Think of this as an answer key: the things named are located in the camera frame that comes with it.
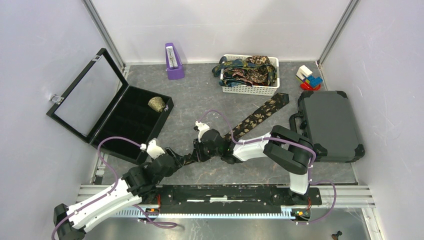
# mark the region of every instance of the aluminum frame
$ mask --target aluminum frame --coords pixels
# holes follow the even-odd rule
[[[113,59],[116,62],[116,65],[118,65],[120,71],[122,72],[125,68],[125,62],[122,59],[122,56],[120,55],[117,46],[115,45],[114,41],[111,38],[111,35],[109,34],[108,30],[106,29],[105,24],[103,23],[102,19],[100,18],[99,13],[97,12],[96,7],[94,6],[94,3],[92,0],[82,0],[82,2],[85,5],[85,8],[87,9],[88,13],[90,14],[90,17],[92,18],[95,26],[98,29],[98,32],[100,33],[101,37],[106,43],[107,49],[110,51],[111,55],[113,56]]]
[[[95,194],[103,191],[109,185],[81,185],[76,202],[80,203]],[[287,188],[287,185],[278,185],[278,188]],[[319,188],[321,194],[322,205],[312,205],[312,208],[329,208],[334,200],[334,191],[331,185],[316,185],[314,187]],[[361,209],[366,228],[371,240],[384,240],[384,235],[381,230],[378,215],[376,212],[376,204],[374,202],[373,196],[371,195],[370,188],[367,185],[336,185],[337,191],[337,201],[334,208],[339,209],[350,209],[356,208]],[[139,207],[146,210],[157,209],[159,206],[157,204],[139,204]],[[287,219],[288,216],[285,216],[284,212],[287,212],[289,209],[304,209],[306,206],[281,206],[282,215],[278,214],[263,214],[263,215],[254,215],[246,214],[243,216],[235,216],[231,214],[159,214],[157,218],[181,218],[181,219],[197,219],[197,218],[220,218],[220,219]],[[119,212],[117,212],[113,218],[135,218],[142,217],[141,213],[135,207],[127,207]]]
[[[360,0],[350,0],[350,2],[347,4],[346,10],[344,10],[343,15],[338,21],[337,26],[335,27],[330,39],[327,42],[327,45],[324,47],[324,50],[322,51],[321,56],[319,56],[318,60],[316,61],[316,63],[318,64],[318,67],[320,67],[323,64],[323,62],[326,60],[327,56],[329,55],[331,49],[333,48],[334,44],[336,43],[343,29],[345,28],[349,18],[354,12],[359,1]]]

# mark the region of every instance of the white wall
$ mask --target white wall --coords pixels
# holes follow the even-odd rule
[[[50,239],[95,149],[46,116],[104,41],[80,0],[0,1],[0,239]]]
[[[349,0],[93,0],[127,63],[164,63],[173,42],[183,62],[223,54],[316,60]]]
[[[422,239],[424,3],[363,0],[323,64],[346,91],[365,140],[356,164],[388,240]]]

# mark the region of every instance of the black velvet compartment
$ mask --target black velvet compartment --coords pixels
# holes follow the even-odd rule
[[[168,105],[167,111],[159,113],[148,106],[149,100],[158,96]],[[147,144],[159,135],[173,107],[169,96],[129,86],[92,144],[97,147],[103,139],[112,136]],[[118,139],[106,142],[102,150],[137,165],[144,163],[148,156],[137,146]]]

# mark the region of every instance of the blue toy block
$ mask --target blue toy block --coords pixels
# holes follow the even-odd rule
[[[323,79],[319,76],[319,77],[314,77],[314,76],[308,76],[307,77],[308,81],[309,81],[309,85],[312,88],[315,88],[316,86],[320,85],[323,82]]]

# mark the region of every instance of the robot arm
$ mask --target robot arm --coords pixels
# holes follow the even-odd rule
[[[310,140],[303,135],[276,125],[271,132],[263,136],[240,140],[239,143],[243,144],[236,145],[231,142],[227,151],[220,151],[220,148],[225,149],[227,145],[218,131],[214,129],[208,130],[200,137],[201,142],[207,146],[205,149],[207,149],[209,154],[212,152],[229,164],[242,163],[258,158],[270,158],[289,172],[289,187],[292,192],[298,195],[307,193],[309,187],[308,164],[311,159],[311,153],[293,145],[284,148],[284,143],[277,140],[268,140],[269,138],[286,140],[312,149]]]
[[[290,190],[296,196],[304,196],[309,188],[308,163],[311,154],[299,147],[290,145],[287,149],[274,139],[291,141],[307,148],[312,148],[310,141],[296,132],[282,126],[274,126],[272,131],[257,138],[241,140],[242,144],[226,141],[215,129],[204,123],[196,122],[195,130],[198,138],[193,141],[192,154],[181,156],[170,148],[161,148],[157,140],[141,149],[152,158],[147,166],[136,166],[118,180],[116,188],[110,192],[110,186],[91,198],[66,206],[60,204],[54,209],[54,224],[57,225],[65,217],[73,215],[58,228],[60,240],[81,240],[103,220],[122,209],[142,202],[144,198],[155,195],[156,185],[164,177],[169,177],[185,165],[205,162],[211,157],[219,156],[229,164],[242,163],[257,158],[270,158],[289,171]]]

